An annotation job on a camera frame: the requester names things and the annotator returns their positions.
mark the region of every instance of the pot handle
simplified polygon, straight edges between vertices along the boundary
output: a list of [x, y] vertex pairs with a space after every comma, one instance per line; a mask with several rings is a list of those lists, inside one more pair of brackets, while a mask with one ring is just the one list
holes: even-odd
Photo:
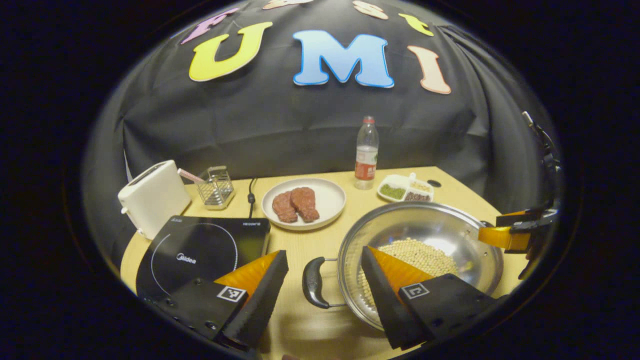
[[336, 261], [337, 259], [315, 258], [309, 261], [302, 271], [302, 292], [307, 301], [321, 309], [328, 309], [333, 306], [345, 306], [346, 304], [329, 304], [322, 298], [322, 277], [320, 276], [320, 266], [324, 261]]

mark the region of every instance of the raw meat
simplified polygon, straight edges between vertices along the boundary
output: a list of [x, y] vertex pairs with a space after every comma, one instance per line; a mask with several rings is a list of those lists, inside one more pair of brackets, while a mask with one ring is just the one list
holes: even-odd
[[305, 222], [312, 222], [320, 218], [316, 210], [316, 193], [306, 186], [291, 190], [291, 204]]
[[273, 199], [271, 205], [273, 211], [278, 215], [278, 218], [282, 222], [296, 222], [298, 221], [298, 214], [296, 210], [291, 206], [291, 192], [284, 192], [277, 195]]

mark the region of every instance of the black cable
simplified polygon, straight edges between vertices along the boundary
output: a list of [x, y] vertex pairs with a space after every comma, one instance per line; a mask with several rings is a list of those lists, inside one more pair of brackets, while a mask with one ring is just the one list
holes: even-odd
[[255, 180], [258, 180], [257, 177], [254, 177], [251, 179], [251, 182], [249, 182], [249, 195], [247, 195], [247, 200], [249, 200], [249, 218], [251, 218], [251, 215], [253, 214], [253, 203], [255, 202], [255, 195], [251, 192], [251, 185], [253, 185], [253, 182]]

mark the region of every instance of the toaster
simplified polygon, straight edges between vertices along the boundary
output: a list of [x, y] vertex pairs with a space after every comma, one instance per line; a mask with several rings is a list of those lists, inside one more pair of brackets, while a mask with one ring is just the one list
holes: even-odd
[[180, 215], [191, 202], [173, 160], [148, 168], [120, 190], [122, 214], [137, 231], [153, 240], [169, 218]]

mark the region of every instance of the black cooktop surface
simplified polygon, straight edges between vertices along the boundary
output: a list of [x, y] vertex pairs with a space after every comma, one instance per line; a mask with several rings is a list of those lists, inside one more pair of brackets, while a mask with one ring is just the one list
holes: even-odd
[[171, 217], [142, 258], [136, 292], [157, 301], [197, 277], [213, 281], [264, 255], [270, 229], [265, 218]]

